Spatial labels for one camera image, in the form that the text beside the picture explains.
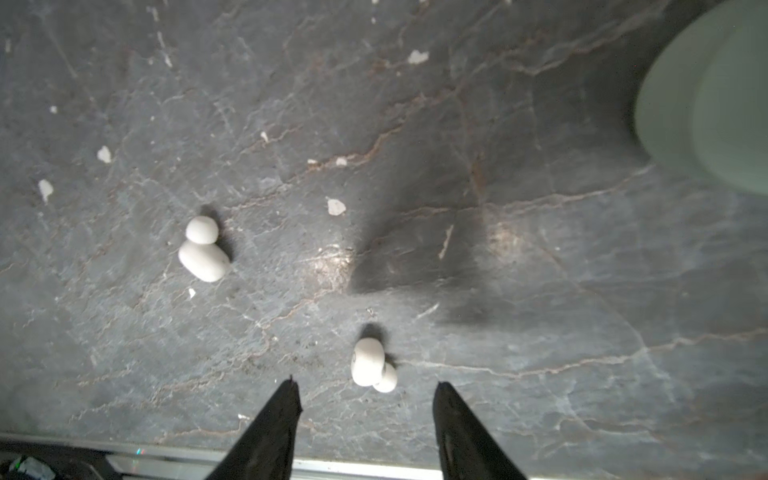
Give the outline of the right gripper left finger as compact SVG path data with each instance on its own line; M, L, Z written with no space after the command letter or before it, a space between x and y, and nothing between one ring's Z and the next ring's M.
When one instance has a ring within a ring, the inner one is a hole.
M290 479L301 413L299 386L289 377L207 479Z

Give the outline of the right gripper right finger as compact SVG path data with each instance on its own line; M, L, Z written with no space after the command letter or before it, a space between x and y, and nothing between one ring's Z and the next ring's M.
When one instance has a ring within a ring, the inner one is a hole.
M437 385L433 418L444 479L527 479L449 382Z

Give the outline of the green earbud charging case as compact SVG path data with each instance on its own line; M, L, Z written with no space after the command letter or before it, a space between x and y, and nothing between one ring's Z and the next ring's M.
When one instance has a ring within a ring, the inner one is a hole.
M681 31L642 82L634 127L655 162L766 195L766 2L725 1Z

